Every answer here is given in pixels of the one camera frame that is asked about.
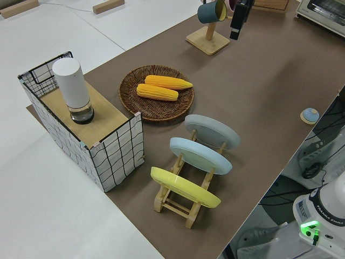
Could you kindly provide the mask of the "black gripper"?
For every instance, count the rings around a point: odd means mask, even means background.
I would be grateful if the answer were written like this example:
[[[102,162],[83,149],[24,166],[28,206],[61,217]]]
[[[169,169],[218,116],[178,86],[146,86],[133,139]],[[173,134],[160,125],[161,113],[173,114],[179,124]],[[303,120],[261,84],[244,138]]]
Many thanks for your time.
[[[240,29],[243,23],[246,23],[250,10],[252,9],[255,0],[241,0],[236,5],[231,22],[230,39],[238,40]]]

